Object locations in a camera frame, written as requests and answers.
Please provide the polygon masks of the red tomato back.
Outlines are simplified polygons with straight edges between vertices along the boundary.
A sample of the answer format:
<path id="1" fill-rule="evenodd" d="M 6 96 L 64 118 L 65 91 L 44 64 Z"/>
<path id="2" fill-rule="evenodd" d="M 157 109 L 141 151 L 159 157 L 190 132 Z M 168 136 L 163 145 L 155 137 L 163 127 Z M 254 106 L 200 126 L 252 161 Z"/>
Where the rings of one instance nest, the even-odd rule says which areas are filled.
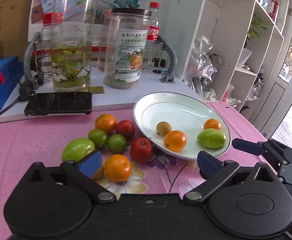
<path id="1" fill-rule="evenodd" d="M 121 120 L 115 126 L 115 131 L 117 134 L 121 134 L 127 140 L 133 138 L 135 134 L 135 127 L 130 120 Z"/>

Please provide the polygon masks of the clear plastic seed jar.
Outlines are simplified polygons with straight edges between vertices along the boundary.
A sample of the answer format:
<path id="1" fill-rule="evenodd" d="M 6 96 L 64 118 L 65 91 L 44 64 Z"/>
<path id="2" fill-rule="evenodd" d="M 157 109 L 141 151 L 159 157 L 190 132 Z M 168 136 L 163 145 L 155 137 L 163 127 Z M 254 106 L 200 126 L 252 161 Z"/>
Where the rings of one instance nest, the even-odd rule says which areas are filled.
<path id="1" fill-rule="evenodd" d="M 130 89 L 139 82 L 152 12 L 114 8 L 108 26 L 105 85 Z"/>

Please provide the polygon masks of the red spray can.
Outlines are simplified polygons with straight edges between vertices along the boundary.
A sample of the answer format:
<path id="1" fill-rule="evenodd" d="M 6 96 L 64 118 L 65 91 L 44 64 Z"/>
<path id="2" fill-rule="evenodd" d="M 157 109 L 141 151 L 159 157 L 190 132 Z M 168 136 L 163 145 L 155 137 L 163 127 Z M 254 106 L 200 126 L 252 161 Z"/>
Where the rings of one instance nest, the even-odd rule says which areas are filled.
<path id="1" fill-rule="evenodd" d="M 268 15 L 272 19 L 273 22 L 276 21 L 279 9 L 279 2 L 277 0 L 271 0 Z"/>

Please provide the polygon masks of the small green fruit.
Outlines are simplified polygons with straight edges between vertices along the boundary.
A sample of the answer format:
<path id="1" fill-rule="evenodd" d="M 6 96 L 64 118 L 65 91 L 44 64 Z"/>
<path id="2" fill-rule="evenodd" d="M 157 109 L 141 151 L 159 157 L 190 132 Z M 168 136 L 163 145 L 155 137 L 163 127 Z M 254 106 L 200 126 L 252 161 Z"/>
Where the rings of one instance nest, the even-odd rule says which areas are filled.
<path id="1" fill-rule="evenodd" d="M 88 139 L 94 142 L 97 149 L 101 149 L 106 146 L 108 135 L 102 129 L 95 128 L 88 133 Z"/>
<path id="2" fill-rule="evenodd" d="M 127 140 L 121 134 L 114 134 L 108 140 L 108 148 L 112 153 L 122 153 L 127 147 Z"/>

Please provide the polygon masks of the small green fruit right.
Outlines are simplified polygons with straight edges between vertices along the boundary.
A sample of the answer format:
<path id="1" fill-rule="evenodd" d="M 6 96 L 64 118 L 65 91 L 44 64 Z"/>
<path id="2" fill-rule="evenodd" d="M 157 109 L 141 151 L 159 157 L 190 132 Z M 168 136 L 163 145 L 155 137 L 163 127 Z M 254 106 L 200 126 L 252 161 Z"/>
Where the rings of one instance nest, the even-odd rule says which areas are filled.
<path id="1" fill-rule="evenodd" d="M 114 134 L 108 140 L 108 148 L 112 153 L 122 153 L 127 147 L 127 140 L 121 134 Z"/>

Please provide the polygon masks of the glass vase with plant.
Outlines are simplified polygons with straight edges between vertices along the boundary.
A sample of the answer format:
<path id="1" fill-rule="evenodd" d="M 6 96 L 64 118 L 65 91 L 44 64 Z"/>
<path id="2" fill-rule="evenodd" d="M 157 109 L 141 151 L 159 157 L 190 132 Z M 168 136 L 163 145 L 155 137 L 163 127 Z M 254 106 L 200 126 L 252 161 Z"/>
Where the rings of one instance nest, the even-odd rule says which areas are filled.
<path id="1" fill-rule="evenodd" d="M 54 0 L 51 60 L 57 92 L 90 86 L 95 9 L 96 0 Z"/>

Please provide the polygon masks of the orange mandarin back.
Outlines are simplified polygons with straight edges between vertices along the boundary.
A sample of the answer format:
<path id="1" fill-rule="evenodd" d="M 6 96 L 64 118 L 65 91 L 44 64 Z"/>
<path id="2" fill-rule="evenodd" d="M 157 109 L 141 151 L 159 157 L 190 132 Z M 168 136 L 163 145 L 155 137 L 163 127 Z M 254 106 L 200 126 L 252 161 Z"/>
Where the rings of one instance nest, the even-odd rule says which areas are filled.
<path id="1" fill-rule="evenodd" d="M 95 128 L 101 129 L 107 134 L 111 134 L 116 126 L 116 118 L 111 114 L 102 114 L 95 121 Z"/>

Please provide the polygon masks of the small green fruit left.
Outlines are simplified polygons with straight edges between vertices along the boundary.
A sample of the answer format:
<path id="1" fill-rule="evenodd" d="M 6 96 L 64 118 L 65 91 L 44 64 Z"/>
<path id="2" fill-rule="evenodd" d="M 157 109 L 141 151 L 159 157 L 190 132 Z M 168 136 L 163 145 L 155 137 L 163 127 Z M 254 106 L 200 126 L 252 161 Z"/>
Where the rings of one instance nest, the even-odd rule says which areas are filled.
<path id="1" fill-rule="evenodd" d="M 108 135 L 102 129 L 95 128 L 88 133 L 88 139 L 94 142 L 97 149 L 101 149 L 106 146 Z"/>

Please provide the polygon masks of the red apple front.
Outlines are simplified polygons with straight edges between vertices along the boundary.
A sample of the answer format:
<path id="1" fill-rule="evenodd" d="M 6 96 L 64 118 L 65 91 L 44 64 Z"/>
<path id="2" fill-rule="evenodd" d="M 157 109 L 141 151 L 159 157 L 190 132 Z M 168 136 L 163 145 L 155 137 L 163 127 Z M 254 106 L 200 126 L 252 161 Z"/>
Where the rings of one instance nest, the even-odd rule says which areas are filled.
<path id="1" fill-rule="evenodd" d="M 131 144 L 130 156 L 133 160 L 141 163 L 149 162 L 154 155 L 153 145 L 150 139 L 140 137 Z"/>

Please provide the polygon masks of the large green fruit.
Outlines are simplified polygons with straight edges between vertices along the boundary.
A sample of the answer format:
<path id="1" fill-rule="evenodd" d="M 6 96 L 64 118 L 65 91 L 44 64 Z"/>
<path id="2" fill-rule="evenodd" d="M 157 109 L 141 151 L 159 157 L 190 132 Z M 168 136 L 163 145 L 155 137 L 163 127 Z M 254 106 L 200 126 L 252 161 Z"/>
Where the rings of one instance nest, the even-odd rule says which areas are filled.
<path id="1" fill-rule="evenodd" d="M 71 141 L 62 151 L 62 162 L 67 160 L 79 161 L 95 150 L 93 141 L 87 138 L 77 138 Z"/>

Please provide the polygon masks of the grey bracket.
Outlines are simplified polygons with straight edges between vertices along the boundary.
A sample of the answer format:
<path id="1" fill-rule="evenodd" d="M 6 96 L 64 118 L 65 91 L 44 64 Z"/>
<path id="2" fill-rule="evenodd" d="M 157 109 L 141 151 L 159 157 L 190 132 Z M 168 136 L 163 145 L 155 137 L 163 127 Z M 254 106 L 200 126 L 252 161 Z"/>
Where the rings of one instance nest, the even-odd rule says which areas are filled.
<path id="1" fill-rule="evenodd" d="M 162 77 L 160 81 L 162 83 L 175 83 L 175 72 L 177 70 L 177 54 L 171 46 L 168 45 L 167 41 L 161 36 L 158 37 L 157 40 L 161 43 L 162 51 L 165 51 L 169 58 L 168 67 L 165 70 L 162 70 Z"/>
<path id="2" fill-rule="evenodd" d="M 28 85 L 34 89 L 38 90 L 39 86 L 43 85 L 44 72 L 42 70 L 41 59 L 38 60 L 36 51 L 42 52 L 42 34 L 41 32 L 36 32 L 29 42 L 24 54 L 23 70 L 25 80 Z"/>

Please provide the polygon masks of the clear bottle red cap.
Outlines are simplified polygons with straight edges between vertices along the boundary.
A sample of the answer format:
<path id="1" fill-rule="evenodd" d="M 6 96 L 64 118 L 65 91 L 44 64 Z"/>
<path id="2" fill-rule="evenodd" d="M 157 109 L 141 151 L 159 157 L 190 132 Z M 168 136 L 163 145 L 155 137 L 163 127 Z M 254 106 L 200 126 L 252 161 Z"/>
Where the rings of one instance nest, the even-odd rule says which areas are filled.
<path id="1" fill-rule="evenodd" d="M 52 75 L 51 49 L 62 38 L 63 13 L 49 12 L 43 16 L 42 34 L 42 71 L 45 77 Z"/>

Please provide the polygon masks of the white shelf unit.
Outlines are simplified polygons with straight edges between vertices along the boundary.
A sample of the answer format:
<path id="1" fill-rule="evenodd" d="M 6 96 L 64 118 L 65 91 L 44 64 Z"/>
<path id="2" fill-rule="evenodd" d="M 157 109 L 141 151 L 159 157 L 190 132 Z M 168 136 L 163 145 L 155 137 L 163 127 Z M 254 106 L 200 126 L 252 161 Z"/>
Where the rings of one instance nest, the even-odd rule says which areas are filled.
<path id="1" fill-rule="evenodd" d="M 283 36 L 256 0 L 169 0 L 163 38 L 177 55 L 175 75 L 183 80 L 192 46 L 205 36 L 212 53 L 221 57 L 212 87 L 218 99 L 229 85 L 239 100 L 238 111 L 250 111 L 260 97 L 249 97 L 261 69 L 271 73 L 283 44 Z"/>

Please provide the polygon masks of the blue tool box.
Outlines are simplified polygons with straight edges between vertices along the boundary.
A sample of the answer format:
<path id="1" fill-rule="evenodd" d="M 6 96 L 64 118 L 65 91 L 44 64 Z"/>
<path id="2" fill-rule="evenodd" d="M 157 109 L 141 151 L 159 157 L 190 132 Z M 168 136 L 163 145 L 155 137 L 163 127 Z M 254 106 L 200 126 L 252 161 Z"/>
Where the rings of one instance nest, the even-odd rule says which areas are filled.
<path id="1" fill-rule="evenodd" d="M 17 56 L 0 60 L 0 110 L 23 75 L 23 64 Z"/>

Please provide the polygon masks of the small brown longan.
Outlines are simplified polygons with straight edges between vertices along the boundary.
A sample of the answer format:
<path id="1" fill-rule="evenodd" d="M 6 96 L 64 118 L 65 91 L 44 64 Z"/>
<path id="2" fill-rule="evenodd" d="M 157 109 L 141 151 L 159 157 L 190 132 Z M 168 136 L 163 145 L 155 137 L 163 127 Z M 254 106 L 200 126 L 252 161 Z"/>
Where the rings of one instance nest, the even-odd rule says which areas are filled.
<path id="1" fill-rule="evenodd" d="M 104 167 L 103 165 L 100 166 L 100 168 L 95 172 L 95 174 L 92 176 L 93 180 L 97 180 L 103 177 L 104 174 Z"/>

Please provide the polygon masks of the orange mandarin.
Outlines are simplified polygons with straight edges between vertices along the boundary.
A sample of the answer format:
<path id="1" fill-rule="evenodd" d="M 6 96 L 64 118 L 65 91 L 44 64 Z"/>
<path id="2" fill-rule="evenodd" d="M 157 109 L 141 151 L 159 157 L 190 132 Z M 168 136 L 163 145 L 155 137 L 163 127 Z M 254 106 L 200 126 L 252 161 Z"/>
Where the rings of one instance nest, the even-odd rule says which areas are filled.
<path id="1" fill-rule="evenodd" d="M 104 162 L 105 176 L 116 183 L 127 181 L 131 175 L 131 163 L 122 154 L 113 154 Z"/>
<path id="2" fill-rule="evenodd" d="M 187 143 L 187 137 L 182 131 L 174 130 L 164 137 L 164 147 L 173 152 L 180 152 Z"/>
<path id="3" fill-rule="evenodd" d="M 111 114 L 102 114 L 95 121 L 95 128 L 101 129 L 107 134 L 111 134 L 116 126 L 116 118 Z"/>

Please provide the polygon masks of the orange mandarin front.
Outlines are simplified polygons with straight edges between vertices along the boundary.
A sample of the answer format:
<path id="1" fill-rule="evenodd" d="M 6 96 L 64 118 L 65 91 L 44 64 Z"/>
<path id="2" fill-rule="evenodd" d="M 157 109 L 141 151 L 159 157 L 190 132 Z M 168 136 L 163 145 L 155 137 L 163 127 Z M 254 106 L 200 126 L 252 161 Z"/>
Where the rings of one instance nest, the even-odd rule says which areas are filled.
<path id="1" fill-rule="evenodd" d="M 127 181 L 131 175 L 131 163 L 122 154 L 113 154 L 104 162 L 105 176 L 116 183 Z"/>

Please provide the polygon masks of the clear plastic bag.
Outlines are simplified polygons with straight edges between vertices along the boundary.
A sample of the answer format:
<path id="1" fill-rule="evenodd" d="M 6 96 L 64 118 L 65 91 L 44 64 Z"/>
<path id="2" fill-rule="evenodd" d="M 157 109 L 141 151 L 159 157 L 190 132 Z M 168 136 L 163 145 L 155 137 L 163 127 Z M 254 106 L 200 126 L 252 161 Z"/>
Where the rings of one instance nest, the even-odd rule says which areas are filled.
<path id="1" fill-rule="evenodd" d="M 211 89 L 207 86 L 212 82 L 213 74 L 217 72 L 208 55 L 212 48 L 213 44 L 209 39 L 204 36 L 197 38 L 193 43 L 185 71 L 185 84 L 203 100 L 209 98 Z"/>

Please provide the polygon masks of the green fruit on plate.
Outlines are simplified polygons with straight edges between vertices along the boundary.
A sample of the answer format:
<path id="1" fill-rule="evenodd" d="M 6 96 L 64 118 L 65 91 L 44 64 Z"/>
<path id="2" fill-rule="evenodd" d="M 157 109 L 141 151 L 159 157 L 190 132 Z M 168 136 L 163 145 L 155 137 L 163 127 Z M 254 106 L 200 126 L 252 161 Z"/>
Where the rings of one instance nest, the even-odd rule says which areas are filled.
<path id="1" fill-rule="evenodd" d="M 224 146 L 226 135 L 218 129 L 207 128 L 198 135 L 197 139 L 206 148 L 219 149 Z"/>

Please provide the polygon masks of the small orange on plate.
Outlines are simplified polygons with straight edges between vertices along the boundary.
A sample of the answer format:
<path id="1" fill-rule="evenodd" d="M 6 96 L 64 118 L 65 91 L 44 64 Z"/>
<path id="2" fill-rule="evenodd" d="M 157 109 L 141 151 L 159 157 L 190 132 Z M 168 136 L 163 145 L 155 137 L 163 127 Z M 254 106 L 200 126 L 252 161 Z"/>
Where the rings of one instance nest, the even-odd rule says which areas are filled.
<path id="1" fill-rule="evenodd" d="M 221 123 L 216 119 L 208 119 L 204 125 L 203 129 L 217 129 L 221 130 Z"/>

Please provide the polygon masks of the brown longan on plate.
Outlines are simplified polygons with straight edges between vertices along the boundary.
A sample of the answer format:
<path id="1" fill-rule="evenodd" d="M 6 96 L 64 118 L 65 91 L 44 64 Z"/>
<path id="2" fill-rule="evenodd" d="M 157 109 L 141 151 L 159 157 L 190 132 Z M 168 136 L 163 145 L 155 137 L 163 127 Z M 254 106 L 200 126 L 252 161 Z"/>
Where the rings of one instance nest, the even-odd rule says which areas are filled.
<path id="1" fill-rule="evenodd" d="M 156 132 L 158 135 L 164 137 L 166 134 L 172 131 L 171 125 L 166 121 L 161 121 L 156 126 Z"/>

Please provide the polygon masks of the black power adapter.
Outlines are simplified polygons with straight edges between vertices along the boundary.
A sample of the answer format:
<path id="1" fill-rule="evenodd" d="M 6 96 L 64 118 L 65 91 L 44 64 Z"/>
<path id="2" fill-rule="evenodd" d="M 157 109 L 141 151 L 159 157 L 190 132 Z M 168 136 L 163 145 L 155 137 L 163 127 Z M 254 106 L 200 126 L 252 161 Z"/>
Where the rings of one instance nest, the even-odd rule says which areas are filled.
<path id="1" fill-rule="evenodd" d="M 34 95 L 35 91 L 33 87 L 24 81 L 19 87 L 19 101 L 26 102 L 30 99 L 32 95 Z"/>

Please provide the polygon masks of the black smartphone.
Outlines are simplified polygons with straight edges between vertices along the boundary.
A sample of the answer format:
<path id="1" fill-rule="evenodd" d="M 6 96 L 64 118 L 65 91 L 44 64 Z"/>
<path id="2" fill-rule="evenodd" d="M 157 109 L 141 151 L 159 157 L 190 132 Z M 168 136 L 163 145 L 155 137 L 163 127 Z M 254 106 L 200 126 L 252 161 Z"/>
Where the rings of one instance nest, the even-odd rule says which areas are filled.
<path id="1" fill-rule="evenodd" d="M 35 93 L 24 109 L 26 116 L 86 114 L 92 112 L 90 92 Z"/>

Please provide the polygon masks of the orange mandarin on plate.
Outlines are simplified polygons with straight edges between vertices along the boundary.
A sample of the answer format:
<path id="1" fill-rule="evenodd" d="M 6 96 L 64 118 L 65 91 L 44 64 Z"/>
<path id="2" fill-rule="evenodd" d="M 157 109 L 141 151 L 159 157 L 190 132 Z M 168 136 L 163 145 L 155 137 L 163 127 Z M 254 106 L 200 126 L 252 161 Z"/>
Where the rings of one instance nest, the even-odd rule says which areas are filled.
<path id="1" fill-rule="evenodd" d="M 174 130 L 164 137 L 164 147 L 173 152 L 180 152 L 187 143 L 187 137 L 182 131 Z"/>

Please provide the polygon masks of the grey bracket right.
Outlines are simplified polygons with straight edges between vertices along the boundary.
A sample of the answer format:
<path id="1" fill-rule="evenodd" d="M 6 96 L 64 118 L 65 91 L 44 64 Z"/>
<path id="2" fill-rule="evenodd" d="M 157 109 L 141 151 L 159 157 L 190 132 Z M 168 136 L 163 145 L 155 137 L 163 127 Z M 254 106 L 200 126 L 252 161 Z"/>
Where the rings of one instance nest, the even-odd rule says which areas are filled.
<path id="1" fill-rule="evenodd" d="M 162 77 L 160 81 L 162 83 L 175 83 L 175 72 L 177 70 L 177 54 L 171 46 L 168 45 L 167 41 L 161 36 L 158 37 L 157 40 L 161 43 L 162 51 L 165 51 L 169 58 L 168 67 L 165 70 L 162 70 Z"/>

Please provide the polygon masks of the grey bracket left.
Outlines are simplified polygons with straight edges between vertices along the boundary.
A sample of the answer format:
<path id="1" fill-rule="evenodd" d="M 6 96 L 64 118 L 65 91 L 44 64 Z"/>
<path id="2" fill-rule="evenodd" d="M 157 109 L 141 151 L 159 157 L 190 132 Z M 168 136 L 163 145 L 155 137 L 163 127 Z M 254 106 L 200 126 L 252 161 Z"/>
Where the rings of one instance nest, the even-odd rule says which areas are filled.
<path id="1" fill-rule="evenodd" d="M 38 60 L 36 51 L 42 52 L 42 34 L 41 32 L 36 32 L 29 42 L 24 54 L 23 70 L 25 80 L 28 85 L 34 89 L 38 90 L 39 86 L 43 85 L 44 72 L 42 70 L 41 59 Z"/>

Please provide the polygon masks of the cola bottle red label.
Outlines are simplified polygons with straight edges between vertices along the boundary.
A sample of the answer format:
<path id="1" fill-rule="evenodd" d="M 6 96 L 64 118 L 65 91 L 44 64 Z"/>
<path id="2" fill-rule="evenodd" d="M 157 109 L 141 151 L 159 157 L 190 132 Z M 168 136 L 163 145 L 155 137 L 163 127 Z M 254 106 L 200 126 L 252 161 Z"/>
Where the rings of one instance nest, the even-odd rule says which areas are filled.
<path id="1" fill-rule="evenodd" d="M 146 73 L 151 67 L 153 49 L 160 32 L 160 20 L 158 16 L 159 8 L 160 8 L 160 4 L 158 2 L 150 2 L 149 10 L 152 13 L 151 23 L 148 30 L 147 42 L 145 44 L 145 49 L 144 49 L 144 54 L 143 54 L 143 65 L 141 68 L 141 71 L 144 73 Z"/>

